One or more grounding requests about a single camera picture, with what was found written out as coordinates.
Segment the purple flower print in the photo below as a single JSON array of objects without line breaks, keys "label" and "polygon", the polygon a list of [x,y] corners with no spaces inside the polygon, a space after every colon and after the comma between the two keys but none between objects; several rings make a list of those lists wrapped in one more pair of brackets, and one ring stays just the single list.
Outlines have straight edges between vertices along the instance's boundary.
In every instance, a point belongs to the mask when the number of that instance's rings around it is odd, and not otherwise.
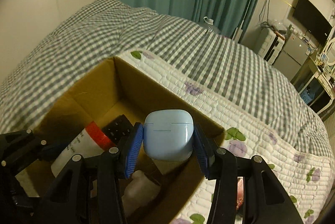
[{"label": "purple flower print", "polygon": [[237,157],[244,157],[247,153],[247,146],[239,140],[231,140],[228,150]]},{"label": "purple flower print", "polygon": [[307,218],[305,224],[312,224],[314,221],[314,215],[311,215]]},{"label": "purple flower print", "polygon": [[273,135],[273,133],[269,133],[269,137],[272,140],[272,144],[275,145],[277,143],[277,138]]},{"label": "purple flower print", "polygon": [[312,181],[313,182],[318,182],[320,180],[320,174],[321,174],[321,170],[319,168],[314,170],[314,172],[312,174]]},{"label": "purple flower print", "polygon": [[191,224],[191,222],[182,218],[177,218],[174,219],[170,224]]},{"label": "purple flower print", "polygon": [[143,54],[143,56],[145,56],[147,59],[154,59],[154,57],[151,56],[151,55],[150,55],[149,53],[147,53],[147,52],[143,52],[142,54]]},{"label": "purple flower print", "polygon": [[275,174],[275,176],[278,178],[279,173],[276,170],[272,170],[272,172]]},{"label": "purple flower print", "polygon": [[186,92],[193,96],[197,96],[203,92],[202,89],[196,87],[194,84],[190,82],[185,82],[185,85],[186,85]]},{"label": "purple flower print", "polygon": [[305,158],[304,155],[294,154],[293,160],[297,163],[300,163]]}]

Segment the bottle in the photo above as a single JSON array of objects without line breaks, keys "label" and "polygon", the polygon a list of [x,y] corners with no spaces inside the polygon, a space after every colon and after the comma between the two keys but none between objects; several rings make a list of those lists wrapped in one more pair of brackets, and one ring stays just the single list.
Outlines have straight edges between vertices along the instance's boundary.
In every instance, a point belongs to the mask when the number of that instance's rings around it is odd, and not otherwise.
[{"label": "bottle", "polygon": [[116,145],[100,130],[95,122],[91,122],[83,131],[74,138],[61,152],[51,165],[51,171],[55,177],[61,172],[75,154],[81,154],[84,158],[98,156],[104,151]]},{"label": "bottle", "polygon": [[204,22],[199,23],[200,26],[207,28],[210,32],[220,34],[221,31],[214,25],[214,20],[209,19],[207,16],[204,17]]}]

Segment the white bottle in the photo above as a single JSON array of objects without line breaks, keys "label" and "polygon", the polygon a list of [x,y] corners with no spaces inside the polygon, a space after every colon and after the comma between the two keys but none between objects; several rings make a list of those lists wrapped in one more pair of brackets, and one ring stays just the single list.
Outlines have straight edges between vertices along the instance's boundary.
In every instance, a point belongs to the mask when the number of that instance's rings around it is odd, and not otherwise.
[{"label": "white bottle", "polygon": [[132,182],[128,184],[122,196],[125,216],[130,216],[137,208],[147,205],[160,192],[160,186],[147,178],[143,171],[133,173]]},{"label": "white bottle", "polygon": [[84,158],[89,158],[98,156],[111,147],[115,147],[115,144],[100,130],[95,122],[91,122],[61,152],[51,165],[51,171],[57,177],[73,155],[81,154]]}]

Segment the black monitor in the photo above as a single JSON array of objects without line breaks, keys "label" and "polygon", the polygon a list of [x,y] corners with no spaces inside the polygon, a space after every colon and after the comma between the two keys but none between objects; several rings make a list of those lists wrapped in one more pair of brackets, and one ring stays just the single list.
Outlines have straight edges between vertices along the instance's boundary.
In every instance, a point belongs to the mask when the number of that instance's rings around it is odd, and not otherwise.
[{"label": "black monitor", "polygon": [[331,24],[308,0],[299,0],[293,17],[297,19],[320,44],[324,44],[332,29]]}]

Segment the gray checkered bedspread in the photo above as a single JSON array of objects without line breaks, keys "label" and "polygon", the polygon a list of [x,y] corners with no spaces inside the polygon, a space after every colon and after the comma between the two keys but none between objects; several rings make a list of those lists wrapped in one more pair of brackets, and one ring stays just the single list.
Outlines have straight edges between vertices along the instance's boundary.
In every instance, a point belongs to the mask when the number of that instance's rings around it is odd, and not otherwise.
[{"label": "gray checkered bedspread", "polygon": [[0,87],[0,133],[33,128],[102,60],[146,48],[221,94],[301,152],[333,157],[326,129],[279,71],[191,21],[97,0],[51,32]]}]

